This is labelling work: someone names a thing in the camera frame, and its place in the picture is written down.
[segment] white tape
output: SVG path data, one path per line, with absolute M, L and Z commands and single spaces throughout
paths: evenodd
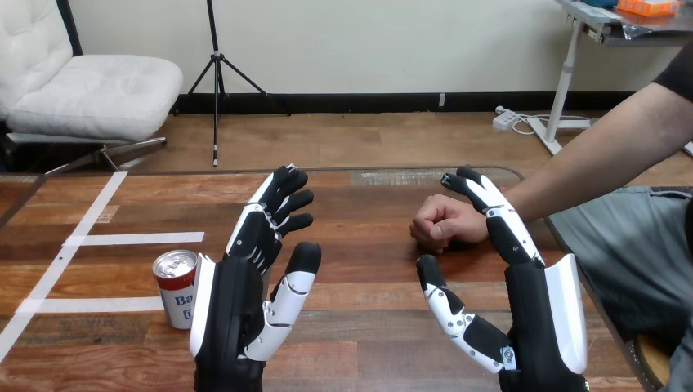
M 201 243 L 203 231 L 188 233 L 107 234 L 70 236 L 64 247 L 81 244 L 83 247 L 97 245 L 138 245 L 144 243 Z
M 24 300 L 16 313 L 117 313 L 158 312 L 163 302 L 158 296 L 134 298 L 84 298 Z
M 101 190 L 99 195 L 96 197 L 96 200 L 94 200 L 94 203 L 92 203 L 92 206 L 89 207 L 87 213 L 84 214 L 82 220 L 72 232 L 71 237 L 84 238 L 87 236 L 87 234 L 89 234 L 89 230 L 92 229 L 93 225 L 96 223 L 96 220 L 99 219 L 99 216 L 115 194 L 115 191 L 118 190 L 120 184 L 123 183 L 126 175 L 126 171 L 119 171 L 110 177 L 110 180 L 106 183 L 104 189 Z M 41 302 L 48 297 L 48 293 L 50 293 L 53 286 L 56 285 L 56 282 L 74 257 L 74 254 L 77 252 L 80 244 L 80 240 L 77 240 L 74 244 L 63 247 L 60 252 L 58 252 L 58 256 L 53 259 L 51 265 L 49 265 L 46 272 L 43 273 L 41 280 L 38 281 L 34 289 L 29 294 L 28 299 L 34 301 L 26 302 L 26 305 L 23 302 L 22 305 L 20 305 L 20 308 L 22 308 L 22 306 L 24 306 L 25 310 L 35 310 L 37 307 L 40 308 Z M 15 345 L 17 339 L 20 338 L 21 333 L 29 324 L 29 321 L 31 321 L 33 316 L 34 313 L 32 312 L 15 312 L 12 319 L 10 319 L 10 322 L 5 326 L 5 329 L 2 330 L 2 333 L 0 333 L 0 363 L 5 359 L 7 353 L 10 352 L 12 346 Z

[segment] human arm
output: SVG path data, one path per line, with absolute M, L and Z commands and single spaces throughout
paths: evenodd
M 627 184 L 691 139 L 693 42 L 655 82 L 571 141 L 506 198 L 524 221 L 543 218 Z M 438 252 L 451 239 L 475 243 L 487 235 L 483 216 L 472 206 L 440 195 L 424 203 L 410 231 Z

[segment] human hand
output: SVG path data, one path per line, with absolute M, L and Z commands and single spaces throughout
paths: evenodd
M 480 243 L 489 236 L 486 217 L 471 204 L 437 194 L 426 198 L 409 225 L 421 246 L 442 253 L 451 240 Z

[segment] desk surface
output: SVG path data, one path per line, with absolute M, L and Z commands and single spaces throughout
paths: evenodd
M 480 171 L 502 187 L 520 180 L 504 169 Z M 315 223 L 284 240 L 275 270 L 304 240 L 322 245 L 323 263 L 295 329 L 266 366 L 266 391 L 499 390 L 496 377 L 443 334 L 418 285 L 414 262 L 422 250 L 409 237 L 409 221 L 426 196 L 446 192 L 438 185 L 444 172 L 310 172 L 315 202 L 306 211 Z M 188 333 L 169 327 L 158 309 L 152 262 L 177 248 L 218 258 L 265 176 L 128 175 L 110 199 L 99 197 L 103 208 L 89 213 L 118 175 L 46 180 L 0 228 L 0 346 L 11 347 L 0 359 L 0 390 L 191 390 Z M 88 237 L 105 242 L 111 234 L 204 236 L 196 243 L 82 245 L 74 256 L 65 254 L 64 242 L 90 213 L 98 219 Z M 530 231 L 550 264 L 560 259 L 544 223 Z M 468 309 L 507 331 L 506 265 L 490 244 L 446 252 L 440 262 Z M 36 287 L 44 274 L 53 281 Z M 17 313 L 32 290 L 38 300 L 25 301 Z M 128 298 L 135 297 L 139 311 L 122 311 L 133 310 Z M 584 302 L 592 390 L 642 390 L 594 305 L 588 297 Z M 7 339 L 18 326 L 16 341 Z
M 575 0 L 556 0 L 570 19 L 587 25 L 588 35 L 608 46 L 681 46 L 693 38 L 693 4 L 675 16 L 646 18 L 615 7 L 602 9 Z

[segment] black sleeve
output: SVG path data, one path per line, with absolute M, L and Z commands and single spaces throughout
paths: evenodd
M 655 83 L 693 102 L 693 41 L 681 49 Z

